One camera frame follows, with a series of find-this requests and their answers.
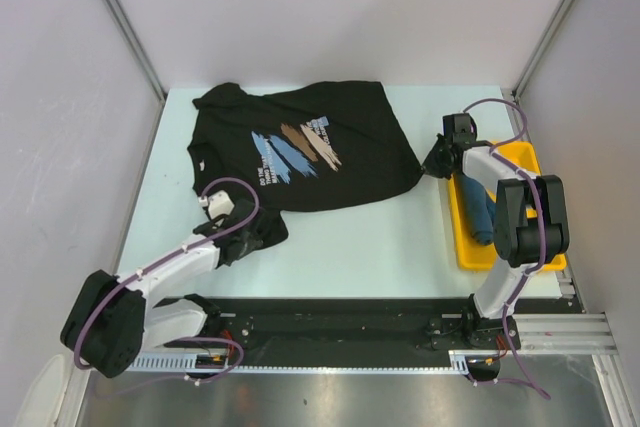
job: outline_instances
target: yellow bin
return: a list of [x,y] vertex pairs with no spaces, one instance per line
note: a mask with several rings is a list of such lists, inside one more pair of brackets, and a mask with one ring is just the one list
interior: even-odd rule
[[[498,152],[504,155],[511,162],[532,172],[540,173],[540,166],[533,145],[529,142],[511,142],[510,144],[498,147]],[[465,270],[489,270],[498,257],[496,249],[492,245],[480,245],[471,235],[467,228],[466,219],[462,210],[460,192],[452,177],[448,182],[449,205],[451,207],[451,223],[453,225],[453,236],[456,243],[456,255],[458,265]],[[534,209],[528,209],[528,217],[535,217]],[[567,258],[564,254],[556,255],[551,263],[544,266],[543,270],[562,270],[567,266]]]

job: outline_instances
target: folded blue fabric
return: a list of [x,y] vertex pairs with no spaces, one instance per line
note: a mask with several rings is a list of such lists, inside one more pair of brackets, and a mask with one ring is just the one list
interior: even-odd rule
[[481,245],[493,242],[496,204],[478,181],[464,174],[454,174],[462,197],[462,209],[471,237]]

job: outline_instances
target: table surface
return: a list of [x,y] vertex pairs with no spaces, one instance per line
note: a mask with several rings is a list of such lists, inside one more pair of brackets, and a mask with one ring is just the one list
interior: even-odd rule
[[[191,101],[206,88],[176,88],[162,114],[118,266],[120,275],[178,247],[206,221],[192,190],[187,153],[197,111]],[[245,88],[266,94],[290,88]],[[497,86],[385,86],[387,98],[419,160],[442,116],[485,97]],[[513,135],[505,110],[486,104],[473,112],[481,138]],[[196,292],[242,298],[467,297],[486,272],[458,268],[446,183],[424,177],[406,194],[373,204],[316,213],[283,212],[289,239],[187,282],[176,295]],[[533,278],[524,297],[557,298],[555,273]]]

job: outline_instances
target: folded black t-shirt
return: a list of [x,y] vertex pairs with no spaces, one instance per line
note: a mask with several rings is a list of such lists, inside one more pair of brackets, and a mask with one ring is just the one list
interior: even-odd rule
[[[219,177],[251,184],[273,210],[313,212],[402,194],[420,163],[378,82],[321,82],[271,95],[219,85],[193,101],[189,146],[199,195]],[[249,195],[221,185],[231,199]]]

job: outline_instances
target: wall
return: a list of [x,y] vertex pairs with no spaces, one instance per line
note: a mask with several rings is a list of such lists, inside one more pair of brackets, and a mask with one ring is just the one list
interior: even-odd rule
[[565,184],[578,287],[607,313],[640,405],[638,32],[638,0],[578,0],[523,105],[544,170]]
[[114,262],[159,105],[101,0],[0,0],[0,12],[0,424],[11,425],[65,352],[84,278]]
[[513,87],[559,0],[122,0],[168,86]]

